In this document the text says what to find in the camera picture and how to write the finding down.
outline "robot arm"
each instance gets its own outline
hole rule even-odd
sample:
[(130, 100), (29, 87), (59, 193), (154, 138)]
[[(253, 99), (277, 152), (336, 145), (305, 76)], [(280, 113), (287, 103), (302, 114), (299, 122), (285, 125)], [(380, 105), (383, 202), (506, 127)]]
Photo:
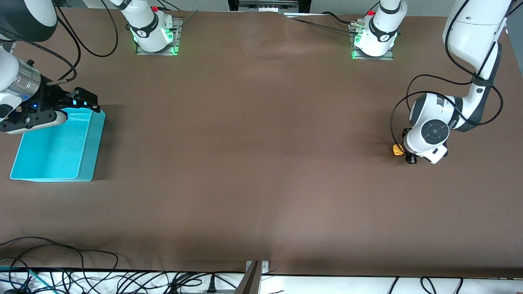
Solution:
[(153, 11), (147, 0), (110, 0), (131, 26), (136, 43), (147, 52), (157, 52), (173, 42), (169, 32), (173, 17), (162, 11)]
[(444, 98), (430, 93), (416, 99), (409, 117), (412, 129), (403, 141), (406, 151), (437, 163), (447, 154), (445, 143), (451, 129), (466, 132), (481, 121), (501, 59), (501, 45), (497, 39), (505, 26), (510, 4), (510, 0), (456, 2), (447, 20), (443, 39), (450, 53), (474, 67), (477, 77), (473, 78), (466, 97), (446, 95)]
[(354, 46), (369, 56), (384, 55), (393, 46), (397, 29), (406, 14), (405, 0), (380, 0), (376, 13), (363, 19), (365, 31)]
[[(31, 42), (49, 39), (56, 29), (51, 0), (0, 1), (1, 39)], [(69, 93), (0, 46), (0, 131), (18, 134), (56, 126), (67, 120), (61, 109), (89, 108), (100, 112), (96, 95), (76, 88)]]

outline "brown table surface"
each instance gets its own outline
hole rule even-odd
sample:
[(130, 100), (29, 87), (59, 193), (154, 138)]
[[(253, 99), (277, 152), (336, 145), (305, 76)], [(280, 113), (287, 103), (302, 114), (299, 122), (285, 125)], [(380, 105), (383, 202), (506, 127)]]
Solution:
[[(104, 10), (67, 15), (91, 49), (110, 50)], [(107, 114), (95, 179), (10, 180), (20, 136), (2, 135), (2, 240), (39, 235), (110, 250), (126, 256), (119, 268), (133, 269), (242, 270), (245, 260), (269, 259), (290, 274), (523, 276), (523, 81), (505, 33), (502, 115), (453, 132), (437, 165), (407, 165), (392, 156), (389, 119), (409, 81), (469, 79), (445, 55), (445, 18), (407, 17), (395, 60), (377, 62), (352, 60), (346, 35), (275, 13), (199, 12), (179, 56), (136, 56), (114, 15), (116, 53), (84, 52), (78, 78), (63, 85), (96, 93)], [(76, 57), (62, 28), (44, 45)], [(67, 69), (25, 44), (15, 55), (49, 78)], [(468, 92), (428, 79), (413, 86), (424, 89)], [(492, 94), (484, 119), (497, 107)], [(398, 136), (407, 118), (401, 106)], [(51, 248), (27, 261), (79, 266), (74, 253)]]

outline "silver cylinder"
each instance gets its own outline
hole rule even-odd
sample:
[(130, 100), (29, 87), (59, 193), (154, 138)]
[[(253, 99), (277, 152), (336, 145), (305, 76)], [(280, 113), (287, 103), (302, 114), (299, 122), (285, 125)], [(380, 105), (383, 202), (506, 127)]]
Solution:
[(2, 93), (9, 93), (22, 98), (23, 101), (31, 98), (40, 87), (42, 78), (40, 73), (26, 62), (18, 60), (18, 75)]

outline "white wall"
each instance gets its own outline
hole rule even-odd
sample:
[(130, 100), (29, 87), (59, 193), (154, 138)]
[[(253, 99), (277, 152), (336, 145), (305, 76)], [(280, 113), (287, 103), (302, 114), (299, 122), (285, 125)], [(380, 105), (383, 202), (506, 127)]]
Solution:
[[(114, 8), (109, 0), (104, 0), (109, 8)], [(157, 0), (147, 0), (151, 6), (161, 6)], [(181, 10), (186, 11), (229, 11), (227, 0), (167, 0)], [(100, 0), (84, 0), (89, 8), (103, 8)]]
[[(378, 0), (313, 0), (312, 13), (365, 14)], [(449, 16), (455, 0), (405, 0), (407, 15)]]

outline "mounting plate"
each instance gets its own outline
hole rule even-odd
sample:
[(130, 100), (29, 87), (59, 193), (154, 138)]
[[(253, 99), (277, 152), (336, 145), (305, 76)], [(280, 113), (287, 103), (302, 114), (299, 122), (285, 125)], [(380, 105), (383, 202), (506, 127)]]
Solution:
[[(249, 267), (251, 266), (251, 263), (253, 263), (253, 261), (248, 261), (246, 263), (245, 271), (247, 271), (249, 269)], [(262, 269), (261, 269), (262, 274), (266, 274), (269, 272), (269, 261), (261, 261), (261, 266), (262, 266)]]

